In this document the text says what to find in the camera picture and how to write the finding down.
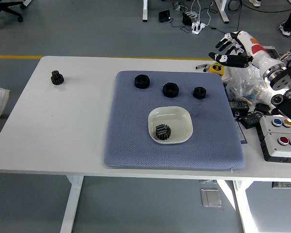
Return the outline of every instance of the plastic bag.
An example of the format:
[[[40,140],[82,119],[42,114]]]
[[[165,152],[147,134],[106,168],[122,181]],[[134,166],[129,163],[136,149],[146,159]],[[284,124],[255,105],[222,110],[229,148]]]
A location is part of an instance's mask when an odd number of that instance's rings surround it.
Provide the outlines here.
[[[253,65],[247,68],[228,67],[231,79],[226,91],[230,100],[247,101],[250,105],[258,102],[270,105],[272,92]]]

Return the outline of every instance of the gray cushion pad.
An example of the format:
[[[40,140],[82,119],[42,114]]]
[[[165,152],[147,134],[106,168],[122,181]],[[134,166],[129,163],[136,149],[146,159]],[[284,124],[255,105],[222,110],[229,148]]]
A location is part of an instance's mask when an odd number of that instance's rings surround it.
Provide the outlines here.
[[[150,78],[147,89],[134,86],[139,74]],[[166,83],[176,83],[179,95],[167,98]],[[193,90],[202,86],[206,98]],[[148,115],[158,107],[180,106],[191,115],[193,135],[184,143],[163,145],[148,131]],[[217,74],[122,71],[116,77],[105,145],[107,166],[193,169],[241,169],[243,152],[221,78]]]

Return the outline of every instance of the yellow button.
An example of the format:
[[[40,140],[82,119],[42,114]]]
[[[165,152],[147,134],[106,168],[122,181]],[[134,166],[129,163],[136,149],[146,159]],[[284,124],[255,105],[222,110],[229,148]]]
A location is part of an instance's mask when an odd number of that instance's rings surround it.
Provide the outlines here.
[[[286,126],[286,127],[291,127],[291,121],[288,120],[288,119],[285,119],[285,120],[283,121],[283,125]]]

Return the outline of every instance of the square bowl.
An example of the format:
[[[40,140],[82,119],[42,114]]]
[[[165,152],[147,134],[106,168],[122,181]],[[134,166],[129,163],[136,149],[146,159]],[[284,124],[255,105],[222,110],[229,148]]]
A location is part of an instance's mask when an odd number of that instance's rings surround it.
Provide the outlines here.
[[[160,140],[156,137],[156,126],[165,124],[171,129],[170,137]],[[193,134],[189,112],[178,106],[160,107],[152,110],[148,117],[149,133],[154,141],[161,144],[175,144],[187,141]]]

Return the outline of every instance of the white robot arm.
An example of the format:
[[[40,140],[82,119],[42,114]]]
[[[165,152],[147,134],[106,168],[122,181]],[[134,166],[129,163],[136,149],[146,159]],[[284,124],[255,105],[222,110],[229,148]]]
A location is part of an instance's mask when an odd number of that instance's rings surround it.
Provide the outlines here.
[[[270,57],[265,48],[249,33],[227,33],[215,47],[223,51],[228,46],[230,48],[225,55],[210,52],[209,56],[227,67],[246,68],[251,62],[259,69],[260,76],[270,81],[273,90],[280,90],[291,84],[291,66],[286,68],[281,60]],[[230,55],[232,51],[235,51],[236,55]],[[273,96],[271,103],[291,119],[291,89],[284,95]]]

